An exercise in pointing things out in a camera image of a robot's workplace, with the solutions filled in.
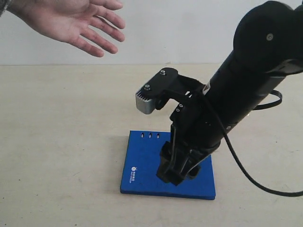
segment cable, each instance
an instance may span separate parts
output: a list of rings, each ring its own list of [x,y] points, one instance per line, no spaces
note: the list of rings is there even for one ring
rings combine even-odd
[[[275,191],[272,189],[269,189],[261,184],[259,184],[257,181],[255,181],[249,174],[248,172],[245,170],[245,168],[243,167],[242,163],[240,162],[239,158],[236,155],[235,150],[232,147],[232,144],[227,136],[227,133],[225,131],[225,127],[223,126],[220,117],[218,116],[218,114],[216,113],[216,111],[213,109],[213,107],[211,106],[211,104],[208,102],[207,98],[204,96],[204,94],[198,92],[198,94],[201,96],[202,100],[205,102],[207,108],[209,109],[209,111],[211,112],[211,114],[216,118],[217,123],[220,125],[220,128],[222,130],[223,136],[225,138],[225,141],[227,143],[227,146],[229,148],[229,150],[232,153],[233,158],[235,159],[236,163],[238,164],[239,168],[241,169],[241,171],[244,173],[244,175],[250,180],[250,182],[252,182],[255,186],[257,186],[258,188],[260,188],[263,191],[266,191],[270,194],[274,194],[274,195],[279,195],[279,196],[285,196],[285,197],[299,197],[299,196],[303,196],[303,191],[300,192],[280,192],[280,191]]]

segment finger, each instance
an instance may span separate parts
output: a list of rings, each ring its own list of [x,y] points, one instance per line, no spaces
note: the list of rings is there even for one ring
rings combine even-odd
[[[106,34],[116,39],[117,41],[123,42],[125,40],[125,36],[121,31],[111,26],[108,22],[106,22],[102,18],[93,17],[90,21],[90,25],[100,29],[101,31],[105,32]]]
[[[122,9],[123,7],[123,4],[117,0],[90,0],[90,3],[110,10]]]
[[[95,32],[92,29],[87,28],[87,29],[83,30],[81,35],[83,37],[89,39],[90,41],[94,42],[95,44],[100,46],[103,50],[105,50],[109,53],[114,54],[114,53],[118,52],[118,48],[115,45],[110,43],[105,38],[101,37],[97,32]]]
[[[70,42],[70,44],[79,48],[80,50],[85,51],[86,53],[88,53],[92,56],[99,57],[99,58],[104,56],[104,52],[101,49],[89,44],[87,41],[85,41],[81,37],[78,37],[75,41]]]
[[[114,13],[113,11],[111,11],[107,8],[104,8],[103,6],[98,7],[97,15],[105,18],[110,23],[112,23],[114,26],[116,26],[120,29],[125,28],[124,20],[121,17],[119,17],[116,13]]]

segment blue mounting plate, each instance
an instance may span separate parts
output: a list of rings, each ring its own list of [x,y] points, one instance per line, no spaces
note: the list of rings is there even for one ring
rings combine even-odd
[[[164,183],[156,176],[161,148],[169,140],[170,132],[130,131],[120,192],[214,200],[216,192],[211,156],[201,163],[200,173],[194,180],[185,180],[178,186]]]

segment white wall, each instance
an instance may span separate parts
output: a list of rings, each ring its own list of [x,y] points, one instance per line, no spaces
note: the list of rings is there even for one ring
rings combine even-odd
[[[223,61],[240,19],[264,0],[123,0],[126,41],[101,59],[0,18],[0,64],[165,64]],[[300,0],[284,0],[296,8]]]

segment label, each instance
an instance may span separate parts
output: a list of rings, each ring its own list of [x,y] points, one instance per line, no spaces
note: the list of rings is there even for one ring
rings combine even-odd
[[[132,169],[131,169],[131,177],[129,179],[129,183],[134,182],[137,170],[138,170],[137,167],[132,167]]]
[[[203,88],[203,90],[202,90],[203,95],[206,95],[209,90],[210,90],[210,81]]]

